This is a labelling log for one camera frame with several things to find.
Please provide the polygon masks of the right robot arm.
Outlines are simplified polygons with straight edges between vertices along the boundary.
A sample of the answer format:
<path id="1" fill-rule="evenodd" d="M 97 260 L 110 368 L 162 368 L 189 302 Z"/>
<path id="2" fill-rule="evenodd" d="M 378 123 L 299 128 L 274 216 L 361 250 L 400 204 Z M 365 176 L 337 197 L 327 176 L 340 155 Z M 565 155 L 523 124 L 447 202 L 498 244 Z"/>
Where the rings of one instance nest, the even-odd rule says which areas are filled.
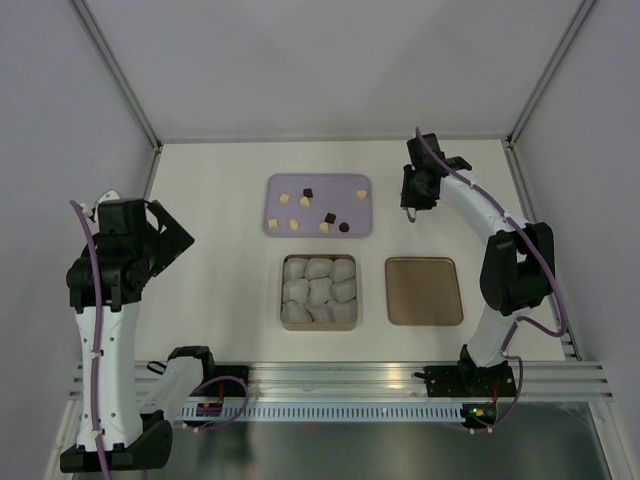
<path id="1" fill-rule="evenodd" d="M 453 366 L 418 372 L 431 398 L 515 398 L 521 378 L 507 350 L 518 325 L 557 285 L 552 229 L 509 213 L 480 185 L 471 165 L 447 157 L 435 134 L 408 140 L 400 206 L 410 221 L 441 203 L 453 208 L 485 244 L 479 286 L 485 307 Z"/>

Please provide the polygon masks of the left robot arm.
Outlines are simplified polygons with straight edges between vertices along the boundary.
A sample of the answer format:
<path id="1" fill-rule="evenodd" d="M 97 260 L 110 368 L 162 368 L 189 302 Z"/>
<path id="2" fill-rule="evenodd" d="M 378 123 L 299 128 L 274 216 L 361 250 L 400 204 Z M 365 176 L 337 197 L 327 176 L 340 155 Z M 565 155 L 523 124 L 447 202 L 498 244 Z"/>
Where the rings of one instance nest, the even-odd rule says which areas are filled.
<path id="1" fill-rule="evenodd" d="M 67 474 L 147 475 L 170 457 L 173 424 L 192 396 L 194 432 L 222 429 L 248 411 L 249 370 L 219 366 L 207 346 L 175 348 L 143 400 L 135 392 L 135 333 L 142 293 L 191 247 L 194 238 L 158 201 L 123 199 L 114 190 L 92 206 L 71 204 L 86 239 L 66 274 L 81 340 L 82 413 L 76 441 L 59 457 Z"/>

